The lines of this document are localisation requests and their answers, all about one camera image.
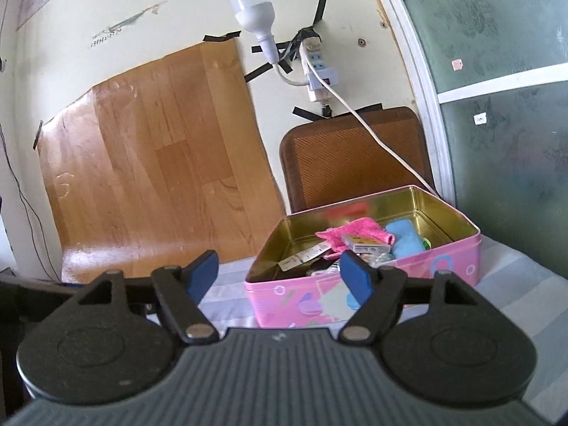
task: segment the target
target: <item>white metal bar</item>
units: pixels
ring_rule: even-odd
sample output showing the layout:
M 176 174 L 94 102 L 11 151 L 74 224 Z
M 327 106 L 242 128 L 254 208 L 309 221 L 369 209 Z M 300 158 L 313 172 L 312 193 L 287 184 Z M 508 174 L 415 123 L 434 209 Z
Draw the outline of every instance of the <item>white metal bar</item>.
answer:
M 568 81 L 568 62 L 493 78 L 438 94 L 440 104 L 540 84 Z
M 404 2 L 381 0 L 381 3 L 413 87 L 436 189 L 444 200 L 455 205 L 454 177 L 444 120 L 422 45 Z

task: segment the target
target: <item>gray ridged surface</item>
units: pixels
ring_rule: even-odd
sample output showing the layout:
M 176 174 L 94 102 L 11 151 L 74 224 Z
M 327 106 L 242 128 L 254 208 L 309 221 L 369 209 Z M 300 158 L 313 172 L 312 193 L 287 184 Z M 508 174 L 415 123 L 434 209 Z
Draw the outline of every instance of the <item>gray ridged surface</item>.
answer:
M 101 407 L 36 400 L 9 426 L 544 425 L 520 402 L 458 411 L 397 387 L 366 349 L 326 329 L 231 329 L 214 346 L 188 348 L 158 385 Z

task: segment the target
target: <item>white power cord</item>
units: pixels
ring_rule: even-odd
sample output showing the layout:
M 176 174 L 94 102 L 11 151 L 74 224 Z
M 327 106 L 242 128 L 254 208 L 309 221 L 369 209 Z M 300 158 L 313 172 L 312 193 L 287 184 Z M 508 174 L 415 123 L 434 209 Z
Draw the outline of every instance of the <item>white power cord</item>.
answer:
M 274 70 L 276 70 L 276 73 L 278 74 L 278 76 L 284 81 L 284 83 L 287 83 L 288 85 L 292 85 L 292 86 L 308 86 L 309 82 L 308 80 L 304 80 L 303 82 L 295 82 L 293 80 L 290 80 L 289 78 L 286 78 L 284 75 L 282 75 L 282 71 L 280 70 L 280 66 L 276 63 L 276 64 L 272 64 L 272 67 L 274 68 Z
M 303 42 L 300 45 L 300 55 L 306 56 L 306 58 L 307 58 L 306 47 L 304 46 Z M 377 136 L 376 133 L 373 131 L 373 129 L 370 126 L 368 126 L 367 122 L 365 120 L 363 120 L 361 118 L 361 116 L 355 110 L 353 110 L 349 106 L 349 104 L 347 102 L 345 102 L 345 100 L 338 93 L 336 93 L 335 90 L 331 86 L 329 86 L 325 81 L 323 81 L 322 77 L 319 76 L 319 74 L 317 73 L 317 70 L 314 69 L 311 62 L 308 62 L 308 66 L 310 67 L 310 70 L 312 71 L 312 73 L 317 78 L 317 81 L 319 81 L 333 96 L 335 96 L 337 99 L 339 99 L 339 102 L 341 102 L 345 107 L 347 107 L 347 110 L 349 112 L 351 112 L 355 116 L 355 118 L 357 120 L 359 120 L 359 122 L 361 122 L 361 124 L 365 127 L 365 129 L 368 131 L 368 133 L 371 135 L 371 137 L 377 142 L 377 144 L 379 146 L 381 146 L 383 149 L 385 149 L 394 158 L 396 158 L 402 166 L 404 166 L 408 171 L 410 171 L 410 173 L 412 173 L 414 176 L 416 176 L 416 179 L 418 179 L 424 185 L 424 187 L 426 189 L 428 189 L 433 195 L 435 195 L 436 197 L 439 198 L 438 193 L 433 188 L 430 187 L 430 185 L 424 180 L 424 178 L 422 176 L 420 176 L 416 172 L 416 170 L 414 170 L 414 168 L 412 168 L 410 165 L 408 165 L 408 163 L 406 163 L 404 161 L 404 159 L 402 159 L 400 156 L 398 156 L 396 152 L 394 152 L 382 140 L 380 140 L 379 136 Z

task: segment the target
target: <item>pink sticker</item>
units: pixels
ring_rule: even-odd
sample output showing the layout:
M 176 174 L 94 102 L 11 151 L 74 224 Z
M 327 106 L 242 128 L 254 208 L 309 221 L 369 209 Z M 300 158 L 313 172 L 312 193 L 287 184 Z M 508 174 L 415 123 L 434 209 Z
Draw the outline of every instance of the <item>pink sticker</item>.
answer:
M 454 68 L 454 72 L 456 70 L 462 70 L 464 68 L 464 63 L 461 61 L 461 59 L 454 59 L 452 61 L 452 67 Z

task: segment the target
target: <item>blue ring print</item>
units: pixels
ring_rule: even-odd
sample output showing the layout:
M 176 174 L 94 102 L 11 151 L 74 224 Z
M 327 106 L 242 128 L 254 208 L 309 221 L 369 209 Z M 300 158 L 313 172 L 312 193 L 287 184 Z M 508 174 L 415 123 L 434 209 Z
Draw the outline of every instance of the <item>blue ring print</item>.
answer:
M 442 254 L 441 256 L 438 256 L 438 258 L 436 258 L 434 260 L 434 262 L 432 263 L 432 266 L 430 266 L 431 275 L 434 275 L 436 273 L 436 271 L 437 271 L 436 266 L 442 260 L 446 260 L 448 262 L 448 269 L 449 270 L 452 270 L 454 268 L 454 260 L 452 259 L 452 257 L 448 254 Z

